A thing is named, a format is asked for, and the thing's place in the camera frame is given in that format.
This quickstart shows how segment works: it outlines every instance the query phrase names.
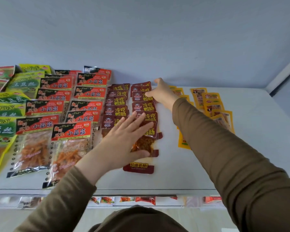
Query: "white shelf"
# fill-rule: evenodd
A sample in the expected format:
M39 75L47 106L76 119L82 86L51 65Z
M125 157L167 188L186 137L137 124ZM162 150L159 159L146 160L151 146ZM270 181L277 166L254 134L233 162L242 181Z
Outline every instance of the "white shelf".
M193 101L190 87L184 93ZM257 149L290 176L290 118L263 89L208 88L220 93L226 110L233 112L236 135ZM161 104L156 105L163 138L155 142L159 156L153 158L152 175L108 172L97 183L96 195L216 195L217 191L192 151L178 148L178 130L172 115ZM42 190L47 171L6 178L11 166L0 174L0 194L46 195Z

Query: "gray wall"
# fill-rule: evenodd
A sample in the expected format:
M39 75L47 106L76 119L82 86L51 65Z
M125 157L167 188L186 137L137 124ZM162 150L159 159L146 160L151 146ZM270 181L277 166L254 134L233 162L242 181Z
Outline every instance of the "gray wall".
M261 88L289 62L290 0L0 0L0 65Z

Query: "hand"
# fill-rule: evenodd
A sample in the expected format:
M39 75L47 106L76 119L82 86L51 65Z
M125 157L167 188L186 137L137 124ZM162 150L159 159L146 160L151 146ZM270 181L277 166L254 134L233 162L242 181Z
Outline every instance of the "hand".
M150 122L139 127L145 119L145 113L136 120L135 118L136 112L133 112L127 120L122 117L102 141L76 164L93 185L106 172L149 157L150 154L146 150L130 152L133 144L154 124Z
M157 78L154 82L158 83L156 89L148 91L145 93L147 97L154 97L157 102L162 103L167 109L172 111L174 102L179 99L179 97L173 93L167 83L163 81L162 78Z

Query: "brown sleeve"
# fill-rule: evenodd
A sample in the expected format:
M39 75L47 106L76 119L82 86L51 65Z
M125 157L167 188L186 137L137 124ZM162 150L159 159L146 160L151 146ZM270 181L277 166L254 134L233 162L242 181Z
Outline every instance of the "brown sleeve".
M185 99L174 103L173 121L240 231L290 231L290 178L283 169Z
M73 167L15 232L73 231L96 187Z

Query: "right hand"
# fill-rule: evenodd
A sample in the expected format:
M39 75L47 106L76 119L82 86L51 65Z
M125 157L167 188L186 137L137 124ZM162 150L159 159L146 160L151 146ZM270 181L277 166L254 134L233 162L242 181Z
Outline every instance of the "right hand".
M157 78L154 82L158 84L157 88L146 92L145 95L147 97L154 97L157 102L162 103L167 109L172 111L173 104L179 97L173 93L162 78Z

